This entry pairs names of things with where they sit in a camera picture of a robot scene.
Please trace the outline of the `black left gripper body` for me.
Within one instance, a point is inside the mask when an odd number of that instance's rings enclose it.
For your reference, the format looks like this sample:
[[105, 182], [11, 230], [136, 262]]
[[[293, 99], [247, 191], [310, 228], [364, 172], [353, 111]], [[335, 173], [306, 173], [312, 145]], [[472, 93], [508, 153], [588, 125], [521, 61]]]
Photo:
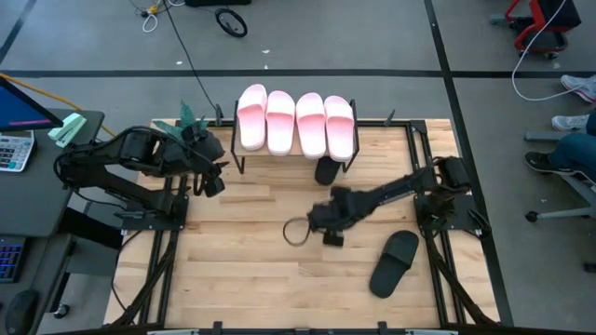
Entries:
[[216, 160], [222, 158], [225, 150], [218, 138], [206, 130], [196, 134], [191, 140], [184, 141], [189, 150], [191, 170], [196, 174], [218, 177], [222, 169], [216, 166]]

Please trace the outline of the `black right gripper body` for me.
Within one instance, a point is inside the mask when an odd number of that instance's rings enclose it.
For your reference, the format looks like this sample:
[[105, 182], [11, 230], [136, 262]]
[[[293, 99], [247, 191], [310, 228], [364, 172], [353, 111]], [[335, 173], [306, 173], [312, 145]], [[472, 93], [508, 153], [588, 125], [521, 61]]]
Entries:
[[344, 186], [331, 188], [329, 205], [332, 215], [327, 219], [327, 229], [343, 231], [369, 215], [369, 195], [364, 191], [353, 191]]

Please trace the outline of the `black slide sandal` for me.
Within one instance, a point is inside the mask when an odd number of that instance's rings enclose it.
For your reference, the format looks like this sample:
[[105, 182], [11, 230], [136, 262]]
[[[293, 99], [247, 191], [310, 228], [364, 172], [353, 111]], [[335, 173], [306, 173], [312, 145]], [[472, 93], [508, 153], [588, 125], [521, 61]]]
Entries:
[[329, 156], [321, 157], [315, 169], [316, 183], [323, 186], [332, 185], [341, 167], [341, 162], [334, 161]]
[[385, 299], [392, 295], [411, 268], [418, 244], [418, 236], [405, 230], [397, 231], [387, 239], [369, 282], [374, 296]]

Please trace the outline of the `pink slide sandal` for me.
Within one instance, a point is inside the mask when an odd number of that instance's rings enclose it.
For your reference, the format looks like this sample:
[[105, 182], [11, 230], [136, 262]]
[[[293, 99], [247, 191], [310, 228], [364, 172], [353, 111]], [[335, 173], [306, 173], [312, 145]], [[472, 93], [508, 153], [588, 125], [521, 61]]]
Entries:
[[292, 147], [295, 102], [285, 91], [274, 90], [268, 96], [265, 111], [267, 148], [272, 155], [287, 155]]
[[303, 155], [309, 159], [321, 158], [327, 150], [322, 98], [315, 92], [304, 94], [296, 103], [295, 112]]
[[354, 153], [352, 107], [340, 96], [329, 96], [324, 101], [324, 108], [329, 155], [334, 161], [349, 161]]
[[264, 145], [266, 106], [267, 93], [262, 84], [247, 87], [238, 99], [237, 124], [245, 150], [256, 151]]

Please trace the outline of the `wooden shelf black metal legs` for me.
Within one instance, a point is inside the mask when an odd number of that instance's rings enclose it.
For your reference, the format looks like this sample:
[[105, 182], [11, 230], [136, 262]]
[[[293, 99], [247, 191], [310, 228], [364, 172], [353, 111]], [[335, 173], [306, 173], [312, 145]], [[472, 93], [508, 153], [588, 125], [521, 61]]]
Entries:
[[[236, 101], [235, 105], [235, 112], [234, 112], [234, 119], [232, 124], [232, 140], [230, 144], [230, 149], [228, 152], [234, 157], [236, 166], [238, 171], [243, 174], [245, 172], [245, 158], [248, 156], [270, 156], [271, 153], [268, 150], [267, 141], [264, 142], [264, 146], [258, 150], [249, 151], [246, 150], [241, 144], [241, 130], [239, 128], [238, 118], [237, 118], [237, 105], [238, 101]], [[353, 154], [348, 161], [341, 162], [341, 168], [344, 173], [346, 173], [350, 167], [352, 166], [355, 158], [359, 154], [359, 123], [358, 123], [358, 114], [357, 114], [357, 107], [356, 102], [351, 100], [349, 102], [350, 108], [352, 109], [353, 119], [354, 119], [354, 126], [353, 126]], [[292, 137], [292, 144], [291, 150], [288, 153], [288, 156], [304, 156], [299, 130], [297, 126], [294, 126], [293, 130], [293, 137]]]

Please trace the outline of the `green plant in white pot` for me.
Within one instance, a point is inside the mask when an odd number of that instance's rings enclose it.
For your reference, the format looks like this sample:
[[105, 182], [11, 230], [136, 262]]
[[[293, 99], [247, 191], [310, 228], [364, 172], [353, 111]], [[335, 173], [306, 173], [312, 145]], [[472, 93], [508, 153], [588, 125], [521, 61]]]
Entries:
[[196, 134], [201, 135], [202, 132], [206, 131], [209, 122], [205, 119], [205, 116], [197, 119], [191, 108], [183, 100], [180, 104], [180, 125], [173, 126], [160, 120], [154, 121], [153, 124], [178, 141], [187, 141], [194, 138]]

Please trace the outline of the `black and white device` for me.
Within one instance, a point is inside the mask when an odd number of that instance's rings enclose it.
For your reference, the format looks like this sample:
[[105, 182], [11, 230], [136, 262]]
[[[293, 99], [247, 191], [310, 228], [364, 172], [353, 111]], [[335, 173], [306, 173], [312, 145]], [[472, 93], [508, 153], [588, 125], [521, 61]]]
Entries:
[[[359, 154], [336, 184], [369, 190], [413, 172], [428, 159], [421, 131], [413, 126], [359, 126]], [[426, 120], [428, 154], [458, 155], [448, 119]], [[381, 206], [345, 231], [342, 248], [324, 246], [312, 234], [301, 247], [282, 236], [284, 223], [325, 201], [329, 187], [315, 182], [316, 161], [304, 156], [248, 156], [241, 174], [226, 154], [226, 189], [192, 196], [173, 264], [165, 326], [210, 328], [392, 328], [440, 325], [425, 241], [419, 234], [413, 197]], [[413, 264], [389, 298], [371, 294], [369, 281], [393, 233], [420, 236]], [[481, 241], [470, 233], [445, 232], [455, 270], [481, 310], [503, 320], [494, 297]], [[124, 247], [115, 271], [115, 291], [132, 303], [147, 276], [154, 232]]]

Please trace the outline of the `mint green stapler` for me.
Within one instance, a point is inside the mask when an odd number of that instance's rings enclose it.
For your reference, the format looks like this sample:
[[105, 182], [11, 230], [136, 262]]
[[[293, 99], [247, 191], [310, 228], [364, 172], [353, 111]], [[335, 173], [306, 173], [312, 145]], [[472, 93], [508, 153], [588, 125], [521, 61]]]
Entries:
[[79, 130], [87, 123], [87, 119], [78, 113], [72, 113], [62, 120], [62, 127], [55, 127], [49, 131], [48, 137], [55, 144], [65, 148], [77, 135]]

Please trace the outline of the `black box on floor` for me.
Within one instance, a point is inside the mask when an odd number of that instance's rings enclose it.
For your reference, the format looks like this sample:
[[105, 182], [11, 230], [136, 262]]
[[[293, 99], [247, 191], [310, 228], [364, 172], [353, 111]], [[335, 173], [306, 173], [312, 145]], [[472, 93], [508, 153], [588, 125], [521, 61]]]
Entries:
[[245, 6], [250, 5], [252, 0], [183, 0], [189, 7], [213, 7], [213, 6]]

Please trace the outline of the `black side desk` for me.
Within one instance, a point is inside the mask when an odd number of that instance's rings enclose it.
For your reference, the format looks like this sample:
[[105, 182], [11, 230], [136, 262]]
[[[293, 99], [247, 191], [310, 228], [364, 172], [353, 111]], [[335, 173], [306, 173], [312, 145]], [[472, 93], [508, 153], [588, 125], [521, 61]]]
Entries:
[[53, 169], [62, 148], [45, 129], [34, 133], [34, 145], [34, 156], [24, 171], [0, 172], [0, 237], [26, 238], [17, 280], [0, 283], [0, 335], [9, 335], [10, 304], [24, 291], [36, 297], [25, 316], [31, 322], [25, 335], [36, 333], [53, 302], [74, 240], [104, 230], [101, 221], [68, 206], [72, 192], [63, 188]]

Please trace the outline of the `computer monitor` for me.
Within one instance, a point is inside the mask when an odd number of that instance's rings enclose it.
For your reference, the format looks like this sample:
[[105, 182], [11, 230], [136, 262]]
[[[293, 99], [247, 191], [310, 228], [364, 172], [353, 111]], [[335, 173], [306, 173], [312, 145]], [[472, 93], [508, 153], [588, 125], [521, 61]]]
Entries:
[[57, 116], [0, 77], [0, 132], [62, 126]]

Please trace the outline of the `grey desk calculator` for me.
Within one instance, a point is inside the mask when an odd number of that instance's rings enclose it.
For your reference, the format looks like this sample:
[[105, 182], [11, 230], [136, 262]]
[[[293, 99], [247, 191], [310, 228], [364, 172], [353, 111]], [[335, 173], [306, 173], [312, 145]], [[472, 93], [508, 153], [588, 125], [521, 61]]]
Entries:
[[22, 172], [35, 146], [32, 130], [0, 132], [0, 171]]

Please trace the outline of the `person's black shoe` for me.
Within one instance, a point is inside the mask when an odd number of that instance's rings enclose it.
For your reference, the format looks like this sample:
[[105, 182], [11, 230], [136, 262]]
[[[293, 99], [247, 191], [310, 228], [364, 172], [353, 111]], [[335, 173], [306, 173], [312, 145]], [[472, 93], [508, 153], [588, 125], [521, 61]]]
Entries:
[[560, 174], [560, 175], [573, 175], [575, 172], [567, 167], [555, 167], [549, 161], [547, 154], [539, 152], [528, 152], [524, 156], [526, 165], [539, 173], [543, 174]]

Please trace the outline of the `backlit computer keyboard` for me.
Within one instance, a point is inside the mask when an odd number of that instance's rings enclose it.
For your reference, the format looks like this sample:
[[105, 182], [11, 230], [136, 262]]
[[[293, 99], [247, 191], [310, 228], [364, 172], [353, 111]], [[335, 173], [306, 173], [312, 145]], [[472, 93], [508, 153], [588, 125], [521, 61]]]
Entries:
[[0, 235], [0, 284], [18, 280], [26, 245], [25, 237]]

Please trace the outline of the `person's leg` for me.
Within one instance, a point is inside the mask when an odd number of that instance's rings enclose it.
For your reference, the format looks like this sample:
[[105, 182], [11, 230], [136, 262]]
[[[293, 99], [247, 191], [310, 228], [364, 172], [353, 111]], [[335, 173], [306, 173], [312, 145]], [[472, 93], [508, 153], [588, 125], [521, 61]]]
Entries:
[[549, 154], [555, 167], [596, 173], [596, 109], [589, 115], [586, 130], [570, 131]]

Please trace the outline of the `grey office chair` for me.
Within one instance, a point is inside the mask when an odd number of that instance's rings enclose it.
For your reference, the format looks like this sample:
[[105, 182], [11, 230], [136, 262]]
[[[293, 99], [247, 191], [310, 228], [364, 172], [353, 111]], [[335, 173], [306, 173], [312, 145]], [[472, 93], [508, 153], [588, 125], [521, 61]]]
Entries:
[[[524, 134], [526, 141], [558, 142], [565, 136], [564, 132], [557, 131], [527, 131]], [[537, 222], [544, 219], [562, 219], [580, 217], [583, 219], [596, 219], [596, 182], [588, 178], [583, 172], [565, 174], [555, 172], [569, 186], [571, 186], [589, 205], [586, 208], [574, 208], [561, 211], [542, 212], [529, 211], [525, 219]]]

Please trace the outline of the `black computer mouse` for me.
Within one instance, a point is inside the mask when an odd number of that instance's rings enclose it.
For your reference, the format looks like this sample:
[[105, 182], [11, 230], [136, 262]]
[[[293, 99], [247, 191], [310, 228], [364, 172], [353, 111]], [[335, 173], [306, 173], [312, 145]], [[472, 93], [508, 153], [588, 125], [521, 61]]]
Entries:
[[38, 293], [29, 288], [19, 292], [7, 308], [5, 330], [7, 335], [27, 335], [34, 322]]

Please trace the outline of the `red and black cart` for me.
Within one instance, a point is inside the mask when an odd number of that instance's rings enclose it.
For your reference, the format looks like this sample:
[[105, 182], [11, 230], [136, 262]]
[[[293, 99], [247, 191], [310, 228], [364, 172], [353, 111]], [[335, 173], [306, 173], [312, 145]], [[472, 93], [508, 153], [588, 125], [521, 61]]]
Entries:
[[529, 0], [529, 16], [513, 16], [522, 0], [512, 0], [502, 14], [493, 14], [492, 25], [516, 32], [514, 47], [520, 57], [525, 52], [543, 54], [553, 60], [568, 47], [566, 34], [582, 23], [574, 0]]

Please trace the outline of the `person's white pink shoe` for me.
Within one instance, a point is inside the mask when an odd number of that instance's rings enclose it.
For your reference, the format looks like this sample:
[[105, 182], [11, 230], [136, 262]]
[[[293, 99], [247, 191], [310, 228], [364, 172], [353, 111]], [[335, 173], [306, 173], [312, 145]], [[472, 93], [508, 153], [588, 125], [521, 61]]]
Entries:
[[561, 84], [566, 90], [575, 93], [583, 101], [587, 103], [596, 102], [596, 75], [583, 78], [564, 74], [561, 77]]

